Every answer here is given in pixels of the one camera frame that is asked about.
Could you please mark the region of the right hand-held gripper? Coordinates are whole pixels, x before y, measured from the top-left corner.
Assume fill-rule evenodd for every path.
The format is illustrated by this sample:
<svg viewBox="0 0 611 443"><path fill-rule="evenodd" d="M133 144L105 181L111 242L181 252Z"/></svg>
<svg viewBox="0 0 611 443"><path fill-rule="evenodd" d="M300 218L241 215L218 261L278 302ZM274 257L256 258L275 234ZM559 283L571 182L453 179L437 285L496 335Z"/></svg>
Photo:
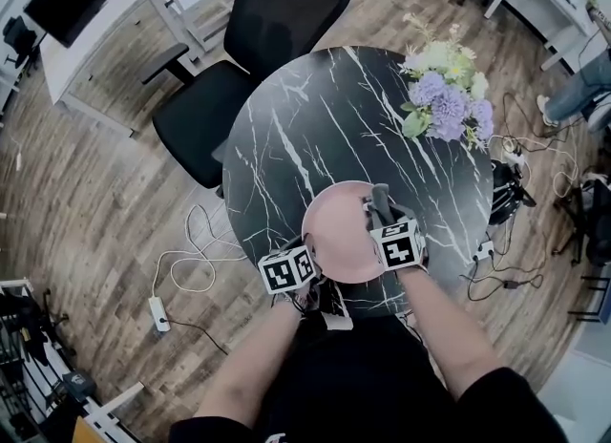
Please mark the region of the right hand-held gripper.
<svg viewBox="0 0 611 443"><path fill-rule="evenodd" d="M363 198L366 228L370 231L381 264L386 271L423 267L426 240L418 221L412 218L412 210L394 202L389 203L388 209L386 221L397 223L383 227L383 220L372 198Z"/></svg>

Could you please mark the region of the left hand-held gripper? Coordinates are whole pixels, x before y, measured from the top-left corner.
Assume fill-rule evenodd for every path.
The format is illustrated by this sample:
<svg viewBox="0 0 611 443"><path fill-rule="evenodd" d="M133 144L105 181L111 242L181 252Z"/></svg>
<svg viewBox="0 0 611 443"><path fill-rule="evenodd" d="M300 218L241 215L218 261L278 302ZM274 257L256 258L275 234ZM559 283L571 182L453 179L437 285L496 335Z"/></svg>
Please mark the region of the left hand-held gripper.
<svg viewBox="0 0 611 443"><path fill-rule="evenodd" d="M317 277L317 253L312 234L298 235L278 252L262 257L258 268L266 291L271 294L300 289Z"/></svg>

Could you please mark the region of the pink round plate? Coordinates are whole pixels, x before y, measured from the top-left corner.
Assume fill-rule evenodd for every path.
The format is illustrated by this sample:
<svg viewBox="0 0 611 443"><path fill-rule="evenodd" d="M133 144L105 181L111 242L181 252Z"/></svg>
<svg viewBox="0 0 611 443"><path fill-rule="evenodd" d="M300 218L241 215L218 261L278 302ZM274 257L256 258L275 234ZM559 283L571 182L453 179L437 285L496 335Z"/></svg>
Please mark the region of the pink round plate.
<svg viewBox="0 0 611 443"><path fill-rule="evenodd" d="M363 198L370 198L372 187L360 180L331 184L305 211L302 237L313 235L316 264L326 277L338 283L363 284L385 272L363 210Z"/></svg>

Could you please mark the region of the person's right forearm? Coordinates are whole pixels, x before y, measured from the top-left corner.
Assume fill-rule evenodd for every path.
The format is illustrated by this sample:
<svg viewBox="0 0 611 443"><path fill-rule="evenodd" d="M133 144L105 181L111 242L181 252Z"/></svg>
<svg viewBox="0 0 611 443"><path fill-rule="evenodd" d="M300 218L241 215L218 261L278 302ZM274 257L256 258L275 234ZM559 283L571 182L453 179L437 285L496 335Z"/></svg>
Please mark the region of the person's right forearm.
<svg viewBox="0 0 611 443"><path fill-rule="evenodd" d="M420 268L396 271L421 335L454 398L502 367L480 325Z"/></svg>

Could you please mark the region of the black backpack rig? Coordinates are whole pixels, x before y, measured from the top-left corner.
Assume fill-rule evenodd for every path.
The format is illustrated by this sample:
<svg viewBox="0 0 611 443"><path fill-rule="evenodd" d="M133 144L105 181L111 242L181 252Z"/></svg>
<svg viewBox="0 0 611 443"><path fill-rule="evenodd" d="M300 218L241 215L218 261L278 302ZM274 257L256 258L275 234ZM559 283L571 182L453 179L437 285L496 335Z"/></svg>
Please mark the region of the black backpack rig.
<svg viewBox="0 0 611 443"><path fill-rule="evenodd" d="M489 225L503 224L515 214L521 205L529 208L537 205L522 186L522 174L516 164L510 165L493 159L492 167L494 190Z"/></svg>

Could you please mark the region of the purple and white flower bouquet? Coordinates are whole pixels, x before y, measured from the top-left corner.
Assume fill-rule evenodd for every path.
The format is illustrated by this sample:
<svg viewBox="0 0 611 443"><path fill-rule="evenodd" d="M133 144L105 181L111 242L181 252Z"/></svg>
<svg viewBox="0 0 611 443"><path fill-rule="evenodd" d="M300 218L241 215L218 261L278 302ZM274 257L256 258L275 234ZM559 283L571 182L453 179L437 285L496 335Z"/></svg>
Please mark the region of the purple and white flower bouquet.
<svg viewBox="0 0 611 443"><path fill-rule="evenodd" d="M424 37L409 45L400 73L410 79L402 134L459 141L469 150L485 150L494 130L493 106L486 98L489 82L475 66L476 53L461 43L461 30L451 25L446 39L408 13L403 17Z"/></svg>

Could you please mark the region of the person's black clothing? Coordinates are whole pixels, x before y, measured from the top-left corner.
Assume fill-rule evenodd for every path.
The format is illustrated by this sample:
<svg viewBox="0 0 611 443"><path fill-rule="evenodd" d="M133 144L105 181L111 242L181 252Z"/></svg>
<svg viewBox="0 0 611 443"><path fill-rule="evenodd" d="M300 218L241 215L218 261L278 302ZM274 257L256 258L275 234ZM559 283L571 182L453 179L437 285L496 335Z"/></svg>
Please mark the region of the person's black clothing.
<svg viewBox="0 0 611 443"><path fill-rule="evenodd" d="M168 443L568 443L527 381L496 369L453 398L395 317L349 331L303 323L253 428L225 416L172 425Z"/></svg>

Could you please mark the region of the black swivel chair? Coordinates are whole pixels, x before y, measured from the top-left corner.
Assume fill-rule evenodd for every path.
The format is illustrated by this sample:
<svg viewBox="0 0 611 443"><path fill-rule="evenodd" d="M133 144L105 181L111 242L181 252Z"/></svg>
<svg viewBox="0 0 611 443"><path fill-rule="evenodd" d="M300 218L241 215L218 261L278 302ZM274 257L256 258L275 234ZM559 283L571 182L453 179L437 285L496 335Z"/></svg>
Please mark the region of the black swivel chair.
<svg viewBox="0 0 611 443"><path fill-rule="evenodd" d="M552 251L553 256L564 253L569 245L575 247L572 265L581 262L582 254L596 266L611 263L611 177L585 173L564 197L554 202L573 224L570 237Z"/></svg>

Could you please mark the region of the white wooden bar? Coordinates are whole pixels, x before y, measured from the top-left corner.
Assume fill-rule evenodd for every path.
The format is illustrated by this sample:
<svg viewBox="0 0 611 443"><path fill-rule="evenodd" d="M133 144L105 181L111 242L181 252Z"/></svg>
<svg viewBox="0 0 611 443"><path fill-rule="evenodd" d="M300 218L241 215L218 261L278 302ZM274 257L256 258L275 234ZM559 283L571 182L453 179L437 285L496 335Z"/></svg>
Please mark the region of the white wooden bar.
<svg viewBox="0 0 611 443"><path fill-rule="evenodd" d="M132 387L102 406L96 403L92 397L88 397L85 407L88 415L85 417L85 421L90 425L115 425L118 419L114 416L114 411L132 401L143 389L144 385L141 382L136 382Z"/></svg>

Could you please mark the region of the small black box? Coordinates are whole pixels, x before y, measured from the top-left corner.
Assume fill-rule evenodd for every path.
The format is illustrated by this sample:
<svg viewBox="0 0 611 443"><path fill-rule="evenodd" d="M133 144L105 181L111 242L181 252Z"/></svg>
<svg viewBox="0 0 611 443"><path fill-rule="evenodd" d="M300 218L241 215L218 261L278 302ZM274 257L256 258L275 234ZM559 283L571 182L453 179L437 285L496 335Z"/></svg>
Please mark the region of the small black box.
<svg viewBox="0 0 611 443"><path fill-rule="evenodd" d="M62 375L62 381L68 394L77 402L84 403L95 394L96 383L85 372L73 370Z"/></svg>

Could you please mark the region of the yellow wooden board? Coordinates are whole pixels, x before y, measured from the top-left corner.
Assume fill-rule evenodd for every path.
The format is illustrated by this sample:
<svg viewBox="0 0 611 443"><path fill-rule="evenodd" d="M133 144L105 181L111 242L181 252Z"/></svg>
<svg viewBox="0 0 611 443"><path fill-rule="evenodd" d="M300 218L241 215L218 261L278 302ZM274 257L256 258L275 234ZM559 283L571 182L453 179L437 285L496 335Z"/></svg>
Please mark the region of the yellow wooden board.
<svg viewBox="0 0 611 443"><path fill-rule="evenodd" d="M84 418L78 416L74 426L72 443L107 443Z"/></svg>

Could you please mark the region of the white desk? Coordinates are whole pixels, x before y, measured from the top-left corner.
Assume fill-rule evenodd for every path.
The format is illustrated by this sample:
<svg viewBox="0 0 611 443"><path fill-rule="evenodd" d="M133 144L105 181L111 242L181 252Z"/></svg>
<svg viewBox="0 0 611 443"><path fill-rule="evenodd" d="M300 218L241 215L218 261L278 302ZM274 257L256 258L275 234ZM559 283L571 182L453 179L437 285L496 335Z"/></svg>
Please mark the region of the white desk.
<svg viewBox="0 0 611 443"><path fill-rule="evenodd" d="M147 1L153 0L107 0L69 48L63 47L48 34L41 39L40 56L53 105L62 103L125 137L133 135L133 129L80 100L70 92L70 87L108 37Z"/></svg>

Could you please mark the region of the black metal rack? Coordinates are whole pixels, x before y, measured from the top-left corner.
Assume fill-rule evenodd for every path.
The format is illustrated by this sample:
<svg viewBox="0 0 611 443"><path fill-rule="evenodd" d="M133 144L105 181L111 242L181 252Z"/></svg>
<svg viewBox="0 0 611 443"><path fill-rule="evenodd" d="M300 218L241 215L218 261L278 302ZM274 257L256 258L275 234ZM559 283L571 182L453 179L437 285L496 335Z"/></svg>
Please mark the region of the black metal rack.
<svg viewBox="0 0 611 443"><path fill-rule="evenodd" d="M0 280L0 443L64 443L72 438L62 346L27 280Z"/></svg>

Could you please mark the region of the black monitor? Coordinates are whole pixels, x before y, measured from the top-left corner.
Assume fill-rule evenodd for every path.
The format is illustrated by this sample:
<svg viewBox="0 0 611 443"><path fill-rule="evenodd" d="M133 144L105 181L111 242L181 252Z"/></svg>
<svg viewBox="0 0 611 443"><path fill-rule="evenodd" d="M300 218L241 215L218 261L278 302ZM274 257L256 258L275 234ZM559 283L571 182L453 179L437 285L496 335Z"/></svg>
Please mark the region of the black monitor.
<svg viewBox="0 0 611 443"><path fill-rule="evenodd" d="M106 1L30 0L24 13L64 48L70 48Z"/></svg>

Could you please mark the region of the small black office chair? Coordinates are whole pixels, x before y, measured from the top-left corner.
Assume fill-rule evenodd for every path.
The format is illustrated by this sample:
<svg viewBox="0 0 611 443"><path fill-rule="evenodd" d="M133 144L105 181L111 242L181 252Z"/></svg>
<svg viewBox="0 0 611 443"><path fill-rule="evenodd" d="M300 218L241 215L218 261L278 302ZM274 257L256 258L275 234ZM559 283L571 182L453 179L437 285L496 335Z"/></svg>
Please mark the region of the small black office chair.
<svg viewBox="0 0 611 443"><path fill-rule="evenodd" d="M4 42L15 53L15 58L7 55L5 62L12 63L16 69L21 69L26 76L29 76L30 68L36 67L36 59L39 55L35 31L26 26L22 16L17 16L9 19L2 34Z"/></svg>

